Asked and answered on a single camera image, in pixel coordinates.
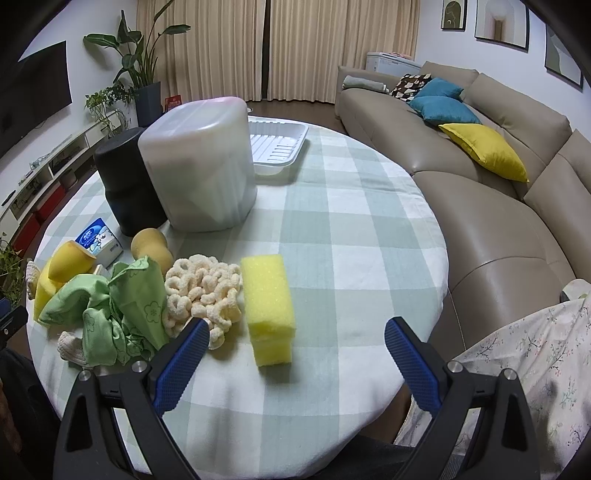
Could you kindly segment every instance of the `blue tissue package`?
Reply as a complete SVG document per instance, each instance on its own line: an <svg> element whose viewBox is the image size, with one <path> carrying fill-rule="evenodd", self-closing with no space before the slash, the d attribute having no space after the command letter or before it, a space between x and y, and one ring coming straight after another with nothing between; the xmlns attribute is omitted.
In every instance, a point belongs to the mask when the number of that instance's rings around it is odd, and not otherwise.
<svg viewBox="0 0 591 480"><path fill-rule="evenodd" d="M123 253L121 244L105 225L102 218L97 218L78 236L76 243L86 248L96 257L96 264L105 268Z"/></svg>

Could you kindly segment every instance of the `white wall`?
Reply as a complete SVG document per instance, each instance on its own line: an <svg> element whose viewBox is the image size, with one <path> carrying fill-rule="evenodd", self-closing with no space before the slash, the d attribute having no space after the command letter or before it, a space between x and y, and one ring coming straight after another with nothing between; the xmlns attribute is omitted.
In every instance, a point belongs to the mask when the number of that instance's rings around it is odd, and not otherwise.
<svg viewBox="0 0 591 480"><path fill-rule="evenodd" d="M112 48L86 46L88 33L116 34L121 9L130 28L135 28L137 0L72 0L31 42L23 57L66 41L68 77L72 104L32 130L0 158L0 201L17 187L29 170L29 162L50 152L68 135L92 123L85 110L85 95L112 85L121 68L121 57ZM130 112L136 122L135 112Z"/></svg>
<svg viewBox="0 0 591 480"><path fill-rule="evenodd" d="M476 0L467 0L465 32L441 29L442 0L421 0L416 60L476 69L566 115L591 140L591 89L583 91L544 67L545 24L530 12L529 52L477 40Z"/></svg>

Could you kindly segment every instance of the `patterned pillow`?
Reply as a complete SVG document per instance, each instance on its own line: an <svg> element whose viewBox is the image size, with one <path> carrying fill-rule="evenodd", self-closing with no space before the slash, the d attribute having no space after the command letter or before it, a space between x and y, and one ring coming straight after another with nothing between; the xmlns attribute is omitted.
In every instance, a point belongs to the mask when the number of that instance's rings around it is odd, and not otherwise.
<svg viewBox="0 0 591 480"><path fill-rule="evenodd" d="M431 74L425 75L410 75L406 74L400 79L398 85L392 89L390 95L396 97L403 102L410 102L415 98L416 94L431 80Z"/></svg>

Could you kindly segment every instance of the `red storage box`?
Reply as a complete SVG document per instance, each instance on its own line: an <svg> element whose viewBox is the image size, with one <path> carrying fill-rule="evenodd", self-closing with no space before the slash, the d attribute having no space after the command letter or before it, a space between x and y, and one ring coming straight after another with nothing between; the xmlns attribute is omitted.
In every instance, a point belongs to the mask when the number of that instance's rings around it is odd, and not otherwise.
<svg viewBox="0 0 591 480"><path fill-rule="evenodd" d="M49 218L53 210L65 196L66 189L60 183L57 183L55 187L52 187L51 190L44 195L39 202L41 206L37 209L37 219L40 223L45 222L45 220Z"/></svg>
<svg viewBox="0 0 591 480"><path fill-rule="evenodd" d="M12 247L18 252L20 251L19 257L24 258L25 252L29 245L31 245L35 235L40 230L41 225L37 221L37 217L31 214L27 220L23 223L21 229L18 231Z"/></svg>

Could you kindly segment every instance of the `green cloth with flower print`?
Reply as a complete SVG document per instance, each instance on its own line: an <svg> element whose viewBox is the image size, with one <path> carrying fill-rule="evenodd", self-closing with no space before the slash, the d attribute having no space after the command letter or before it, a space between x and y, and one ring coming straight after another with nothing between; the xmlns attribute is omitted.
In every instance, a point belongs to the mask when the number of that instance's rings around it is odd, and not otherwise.
<svg viewBox="0 0 591 480"><path fill-rule="evenodd" d="M144 257L118 262L113 277L75 276L47 303L39 320L48 325L82 323L82 349L91 365L146 360L168 342L161 316L166 291L160 267Z"/></svg>

